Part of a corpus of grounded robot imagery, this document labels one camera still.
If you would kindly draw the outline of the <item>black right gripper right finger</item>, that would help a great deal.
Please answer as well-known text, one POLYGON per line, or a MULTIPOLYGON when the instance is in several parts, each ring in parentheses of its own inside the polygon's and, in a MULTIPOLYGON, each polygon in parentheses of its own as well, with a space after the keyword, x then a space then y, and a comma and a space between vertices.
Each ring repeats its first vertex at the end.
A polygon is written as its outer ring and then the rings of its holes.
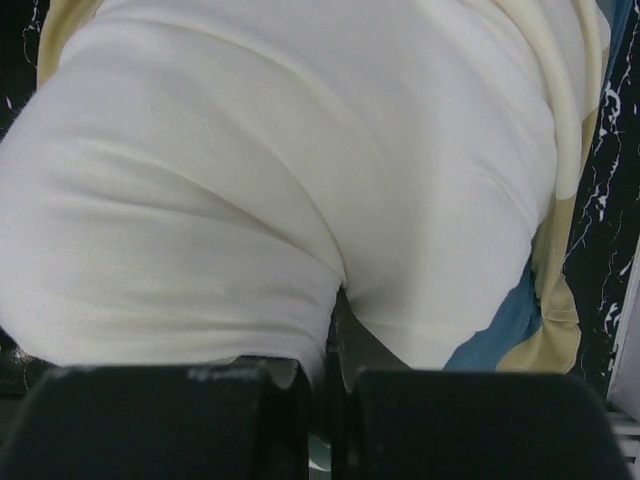
POLYGON ((605 410, 557 374, 409 368, 339 293, 327 340, 335 479, 627 479, 605 410))

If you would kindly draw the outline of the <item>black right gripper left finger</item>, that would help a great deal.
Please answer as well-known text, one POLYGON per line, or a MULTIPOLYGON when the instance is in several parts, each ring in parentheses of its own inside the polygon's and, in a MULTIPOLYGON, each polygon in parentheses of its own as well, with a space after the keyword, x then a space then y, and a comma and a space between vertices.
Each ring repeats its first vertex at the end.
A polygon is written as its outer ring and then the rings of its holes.
POLYGON ((309 386, 293 360, 55 368, 21 404, 5 479, 305 479, 309 386))

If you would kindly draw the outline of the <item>blue beige patchwork pillowcase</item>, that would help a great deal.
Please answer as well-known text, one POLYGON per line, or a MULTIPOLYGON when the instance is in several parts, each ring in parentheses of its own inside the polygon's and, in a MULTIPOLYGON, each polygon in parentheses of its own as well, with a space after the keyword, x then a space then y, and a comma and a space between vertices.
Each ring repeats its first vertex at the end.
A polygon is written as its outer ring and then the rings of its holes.
POLYGON ((505 15, 533 49, 551 95, 556 128, 558 192, 532 241, 530 271, 538 320, 520 340, 499 323, 477 333, 454 355, 464 367, 566 373, 581 333, 574 295, 563 273, 578 184, 596 132, 601 90, 608 81, 624 24, 594 1, 487 1, 476 7, 505 15))

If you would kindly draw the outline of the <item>white pillow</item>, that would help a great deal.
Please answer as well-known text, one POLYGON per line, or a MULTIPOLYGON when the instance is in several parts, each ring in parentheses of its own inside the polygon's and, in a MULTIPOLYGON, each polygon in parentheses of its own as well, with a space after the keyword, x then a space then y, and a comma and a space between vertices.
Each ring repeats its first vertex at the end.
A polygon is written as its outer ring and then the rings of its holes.
POLYGON ((533 49, 478 1, 54 1, 1 143, 1 326, 54 365, 407 366, 540 317, 558 187, 533 49))

